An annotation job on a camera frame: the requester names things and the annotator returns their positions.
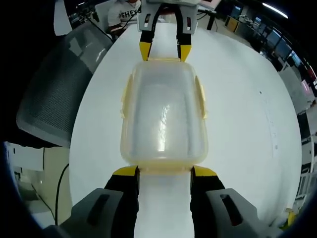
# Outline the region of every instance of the person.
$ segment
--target person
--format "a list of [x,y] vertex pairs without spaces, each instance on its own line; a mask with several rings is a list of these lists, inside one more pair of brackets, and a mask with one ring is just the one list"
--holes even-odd
[[136,21],[140,0],[117,0],[108,12],[108,24],[111,33],[122,33],[127,22]]

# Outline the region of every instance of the mesh office chair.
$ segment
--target mesh office chair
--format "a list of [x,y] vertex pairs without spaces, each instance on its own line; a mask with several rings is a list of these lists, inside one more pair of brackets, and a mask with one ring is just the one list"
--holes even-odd
[[21,101],[18,127],[52,144],[69,147],[85,90],[112,42],[86,22],[47,55]]

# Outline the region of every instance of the desk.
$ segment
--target desk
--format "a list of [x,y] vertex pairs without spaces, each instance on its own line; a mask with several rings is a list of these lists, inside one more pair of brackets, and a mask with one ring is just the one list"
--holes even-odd
[[[177,57],[176,25],[158,23],[150,57]],[[81,102],[69,158],[73,205],[127,166],[120,155],[121,96],[141,61],[131,25],[110,48]],[[272,64],[250,47],[201,28],[187,58],[205,88],[209,153],[217,172],[271,223],[292,207],[301,172],[301,137],[287,89]]]
[[214,5],[210,5],[209,3],[211,3],[211,2],[201,1],[198,5],[198,12],[203,12],[209,16],[207,30],[210,31],[212,28],[214,19],[216,17],[215,8],[218,6],[218,4],[216,6],[214,6]]

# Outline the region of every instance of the white t-shirt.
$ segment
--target white t-shirt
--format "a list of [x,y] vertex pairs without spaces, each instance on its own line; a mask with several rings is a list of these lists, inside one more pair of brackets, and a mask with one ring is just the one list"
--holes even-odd
[[141,6],[141,1],[138,0],[135,3],[129,3],[125,0],[117,0],[108,12],[108,24],[109,26],[115,26],[121,24],[125,25],[131,17],[130,21],[136,20],[137,11]]

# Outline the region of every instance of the yellow object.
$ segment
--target yellow object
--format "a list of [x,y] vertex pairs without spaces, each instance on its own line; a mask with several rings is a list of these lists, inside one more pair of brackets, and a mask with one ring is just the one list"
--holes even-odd
[[239,24],[239,21],[231,17],[228,21],[227,28],[228,30],[235,32],[238,28],[238,24]]
[[198,177],[217,176],[217,174],[211,169],[194,165],[195,175]]
[[123,95],[121,98],[121,102],[122,102],[121,117],[123,119],[125,119],[126,116],[128,115],[128,106],[129,106],[129,98],[130,98],[130,93],[131,93],[131,86],[132,86],[132,74],[130,75],[130,77],[128,79],[127,86],[125,86],[124,91],[123,91]]
[[196,84],[196,88],[197,88],[197,91],[199,94],[199,103],[200,103],[200,108],[202,110],[202,118],[206,119],[207,118],[207,111],[206,111],[206,105],[205,105],[206,98],[205,98],[204,87],[200,83],[200,80],[197,76],[195,78],[195,84]]
[[135,170],[137,169],[136,165],[123,167],[121,169],[116,170],[113,175],[122,175],[122,176],[134,176]]
[[140,41],[139,46],[143,61],[147,61],[151,49],[151,43]]
[[180,45],[180,60],[182,62],[185,62],[191,49],[192,49],[192,45]]
[[287,208],[286,211],[288,212],[287,226],[291,226],[295,221],[296,213],[289,208]]

